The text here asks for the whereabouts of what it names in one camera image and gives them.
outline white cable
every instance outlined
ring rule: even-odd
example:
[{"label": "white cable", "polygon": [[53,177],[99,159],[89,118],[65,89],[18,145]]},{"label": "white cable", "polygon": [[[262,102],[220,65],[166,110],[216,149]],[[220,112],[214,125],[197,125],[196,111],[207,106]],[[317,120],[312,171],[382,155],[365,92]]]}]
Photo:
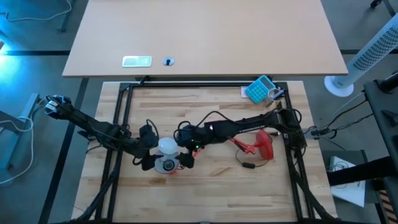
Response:
[{"label": "white cable", "polygon": [[31,153],[32,156],[30,157],[30,163],[29,163],[29,165],[26,167],[26,169],[25,169],[24,171],[22,171],[21,173],[15,175],[14,177],[11,177],[10,179],[7,179],[7,180],[4,180],[4,181],[0,182],[0,184],[5,184],[5,183],[7,183],[7,182],[9,182],[9,181],[14,180],[15,178],[19,177],[20,175],[25,174],[25,173],[29,170],[29,168],[32,166],[32,164],[33,164],[33,159],[34,159],[34,152],[33,152],[33,139],[34,139],[34,135],[33,135],[33,121],[32,121],[32,119],[27,118],[27,117],[23,117],[23,116],[20,116],[20,117],[18,117],[18,118],[22,118],[22,119],[26,119],[26,120],[30,121],[30,128],[29,128],[29,129],[30,129],[30,131],[32,132],[32,139],[31,139],[31,141],[30,141],[30,153]]},{"label": "white cable", "polygon": [[7,20],[8,22],[19,22],[19,21],[26,21],[26,20],[47,21],[47,20],[51,20],[51,19],[53,19],[53,18],[55,18],[55,17],[57,17],[57,16],[61,16],[61,15],[65,14],[65,13],[68,13],[68,12],[70,12],[70,11],[72,10],[72,5],[70,4],[70,2],[69,2],[68,0],[65,0],[65,1],[68,3],[69,8],[68,8],[66,11],[60,12],[60,13],[55,14],[54,16],[48,17],[48,18],[42,18],[42,19],[41,19],[41,18],[26,17],[26,18],[20,18],[20,19],[13,19],[13,20],[10,20],[10,19],[8,19],[8,15],[9,15],[8,12],[0,12],[0,14],[4,14],[4,15],[5,15],[4,17],[6,18],[6,20]]},{"label": "white cable", "polygon": [[[35,110],[37,109],[37,107],[40,106],[40,104],[41,104],[44,100],[45,100],[45,98],[43,98],[42,100],[40,100],[40,101],[37,103],[37,106],[35,106],[35,108],[34,108],[33,111],[35,111]],[[30,122],[30,127],[29,127],[28,129],[26,129],[26,130],[19,129],[19,128],[15,125],[15,123],[12,122],[12,121],[0,121],[0,123],[11,122],[12,125],[14,125],[14,127],[15,127],[18,131],[20,131],[20,132],[27,132],[27,131],[31,131],[31,132],[32,132],[32,139],[30,140],[30,154],[31,154],[31,157],[30,157],[29,165],[28,165],[28,166],[26,167],[26,169],[25,169],[24,171],[22,171],[21,173],[15,175],[14,177],[11,177],[10,179],[7,179],[7,180],[4,180],[4,181],[0,182],[0,184],[5,184],[5,183],[7,183],[7,182],[9,182],[9,181],[14,180],[15,178],[19,177],[20,175],[25,174],[25,173],[30,169],[30,167],[31,167],[32,164],[33,164],[33,160],[34,160],[34,151],[33,151],[33,140],[34,140],[33,126],[34,126],[34,122],[33,122],[33,120],[32,120],[32,116],[33,116],[33,112],[32,112],[32,114],[31,114],[30,118],[25,117],[25,116],[19,116],[19,117],[18,117],[18,119],[25,119],[25,120],[28,120],[28,121]]]}]

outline red toy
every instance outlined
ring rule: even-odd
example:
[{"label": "red toy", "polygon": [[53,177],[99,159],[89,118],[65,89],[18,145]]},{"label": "red toy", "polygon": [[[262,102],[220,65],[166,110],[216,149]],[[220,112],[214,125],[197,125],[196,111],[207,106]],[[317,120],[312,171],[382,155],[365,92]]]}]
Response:
[{"label": "red toy", "polygon": [[271,160],[274,158],[274,149],[272,148],[272,140],[269,135],[264,131],[260,130],[256,134],[256,143],[253,145],[248,145],[242,141],[232,138],[230,139],[236,146],[238,146],[244,153],[255,154],[255,148],[259,148],[260,155],[265,160]]}]

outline blue calculator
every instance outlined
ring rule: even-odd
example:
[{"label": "blue calculator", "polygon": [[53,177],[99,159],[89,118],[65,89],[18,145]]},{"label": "blue calculator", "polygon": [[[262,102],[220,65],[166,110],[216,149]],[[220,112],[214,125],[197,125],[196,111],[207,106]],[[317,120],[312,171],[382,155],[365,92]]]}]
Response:
[{"label": "blue calculator", "polygon": [[276,86],[266,75],[262,75],[254,83],[250,84],[244,92],[254,103],[260,103],[267,97],[268,91],[272,88],[276,88]]}]

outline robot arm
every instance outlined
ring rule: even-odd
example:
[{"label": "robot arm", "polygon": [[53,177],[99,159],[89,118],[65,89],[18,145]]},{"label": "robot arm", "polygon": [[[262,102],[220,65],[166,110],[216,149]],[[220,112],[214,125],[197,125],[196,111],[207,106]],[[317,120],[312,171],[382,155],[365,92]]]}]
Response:
[{"label": "robot arm", "polygon": [[46,96],[48,103],[45,105],[45,114],[55,119],[69,120],[81,127],[79,131],[83,137],[95,137],[107,149],[123,150],[138,159],[149,159],[148,149],[157,146],[157,136],[152,131],[152,126],[147,124],[140,128],[140,137],[132,138],[131,132],[117,124],[97,121],[96,119],[76,110],[69,98],[55,95]]},{"label": "robot arm", "polygon": [[[159,156],[150,155],[149,149],[157,146],[159,136],[153,132],[152,126],[148,122],[140,128],[140,136],[132,138],[131,132],[126,128],[117,124],[97,121],[76,110],[67,97],[55,95],[47,96],[47,99],[49,102],[45,106],[45,114],[55,119],[69,120],[84,130],[79,131],[79,134],[87,139],[95,137],[107,149],[123,150],[136,159],[141,159],[139,162],[135,162],[134,159],[133,164],[141,165],[143,170],[149,170],[155,166],[155,160]],[[186,147],[188,153],[180,153],[176,159],[180,161],[181,165],[192,168],[195,161],[193,152],[197,149],[204,148],[208,144],[225,142],[237,134],[268,127],[275,128],[282,134],[289,134],[289,141],[293,148],[303,148],[307,146],[307,143],[297,121],[296,111],[295,109],[277,108],[266,114],[239,121],[232,121],[221,113],[212,111],[207,116],[218,113],[225,120],[206,122],[203,127],[199,127],[199,125],[207,116],[196,126],[191,125],[189,121],[183,121],[174,132],[174,139],[180,147]],[[188,123],[188,125],[180,129],[183,123]]]},{"label": "robot arm", "polygon": [[194,126],[188,121],[183,121],[182,123],[188,123],[188,125],[180,129],[180,125],[182,124],[180,123],[178,129],[175,131],[174,139],[180,147],[186,147],[188,153],[181,153],[178,159],[183,166],[192,168],[195,161],[192,156],[193,151],[204,148],[207,144],[225,142],[237,134],[264,128],[275,128],[282,134],[289,134],[289,141],[294,148],[306,147],[307,143],[295,112],[296,110],[277,108],[266,114],[232,121],[221,113],[212,111],[207,116],[212,113],[218,113],[226,118],[226,120],[210,121],[205,123],[204,127],[198,127],[200,123]]}]

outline wooden work surface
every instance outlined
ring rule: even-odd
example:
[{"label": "wooden work surface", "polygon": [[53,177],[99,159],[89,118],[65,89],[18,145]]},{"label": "wooden work surface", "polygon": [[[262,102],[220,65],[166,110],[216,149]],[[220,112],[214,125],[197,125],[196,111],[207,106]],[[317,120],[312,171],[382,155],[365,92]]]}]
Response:
[{"label": "wooden work surface", "polygon": [[320,0],[90,0],[63,76],[347,73]]},{"label": "wooden work surface", "polygon": [[[288,84],[293,107],[303,114],[302,127],[311,126],[312,117],[303,83]],[[104,83],[96,119],[113,121],[118,90],[118,82]],[[125,102],[126,97],[122,103],[120,122]],[[196,124],[213,110],[233,120],[267,111],[263,104],[255,105],[248,98],[241,98],[239,87],[136,88],[130,110],[130,130],[133,136],[137,136],[138,129],[150,118],[161,138],[172,138],[179,122],[188,120]],[[209,121],[216,119],[222,118],[217,114],[208,118]],[[255,133],[240,134],[237,138],[252,144]],[[336,216],[318,142],[308,139],[307,143],[304,160],[311,191],[326,210]],[[140,166],[132,164],[133,157],[124,153],[113,221],[296,221],[282,138],[273,137],[272,144],[275,158],[254,170],[241,167],[235,160],[237,147],[226,142],[207,146],[197,156],[194,168],[178,170],[174,175],[160,174],[154,169],[142,171]],[[98,193],[105,155],[103,148],[87,154],[73,218],[81,215]],[[259,154],[248,156],[239,153],[239,158],[256,164],[264,162],[259,160]],[[104,203],[105,215],[108,202],[109,194]]]}]

